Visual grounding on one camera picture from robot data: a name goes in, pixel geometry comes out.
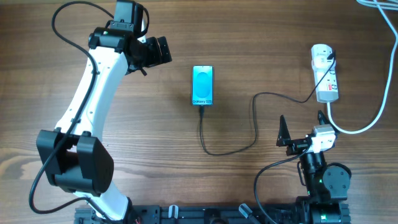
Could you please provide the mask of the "blue screen smartphone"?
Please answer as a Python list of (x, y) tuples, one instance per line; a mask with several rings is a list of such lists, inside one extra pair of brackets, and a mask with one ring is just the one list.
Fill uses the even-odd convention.
[(192, 70), (192, 105), (213, 104), (214, 70), (211, 65), (195, 65)]

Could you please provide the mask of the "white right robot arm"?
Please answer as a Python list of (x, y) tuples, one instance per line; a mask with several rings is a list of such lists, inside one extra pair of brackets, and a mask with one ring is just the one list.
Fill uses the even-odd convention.
[(284, 116), (280, 117), (276, 145), (287, 148), (288, 156), (298, 156), (300, 182), (307, 195), (297, 197), (294, 223), (351, 223), (348, 199), (351, 170), (343, 164), (327, 163), (324, 152), (335, 146), (338, 131), (318, 112), (319, 124), (301, 139), (292, 139)]

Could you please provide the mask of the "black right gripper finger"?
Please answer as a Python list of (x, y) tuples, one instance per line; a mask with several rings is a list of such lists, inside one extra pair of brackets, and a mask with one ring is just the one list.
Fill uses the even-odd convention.
[(322, 110), (318, 110), (318, 121), (319, 121), (320, 125), (324, 125), (324, 124), (330, 125), (333, 128), (335, 135), (336, 136), (339, 135), (339, 131), (335, 128), (334, 125), (331, 124), (330, 120), (325, 116), (325, 114), (322, 112)]
[(277, 137), (276, 146), (278, 147), (288, 146), (290, 142), (291, 138), (287, 127), (287, 123), (284, 118), (284, 115), (281, 115), (279, 120), (279, 133)]

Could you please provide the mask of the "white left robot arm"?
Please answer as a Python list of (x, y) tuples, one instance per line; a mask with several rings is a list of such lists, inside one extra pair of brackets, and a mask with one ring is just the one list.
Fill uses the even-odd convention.
[(114, 161), (102, 143), (104, 122), (124, 76), (172, 59), (165, 37), (147, 37), (148, 10), (118, 1), (104, 27), (90, 34), (86, 68), (76, 93), (51, 131), (37, 136), (39, 176), (92, 208), (101, 223), (140, 223), (131, 199), (113, 182)]

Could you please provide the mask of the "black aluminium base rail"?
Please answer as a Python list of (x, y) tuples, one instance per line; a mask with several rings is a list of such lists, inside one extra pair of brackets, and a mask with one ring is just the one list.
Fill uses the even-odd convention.
[(133, 207), (132, 223), (351, 223), (347, 204), (266, 205), (266, 217), (257, 207), (178, 207), (142, 205)]

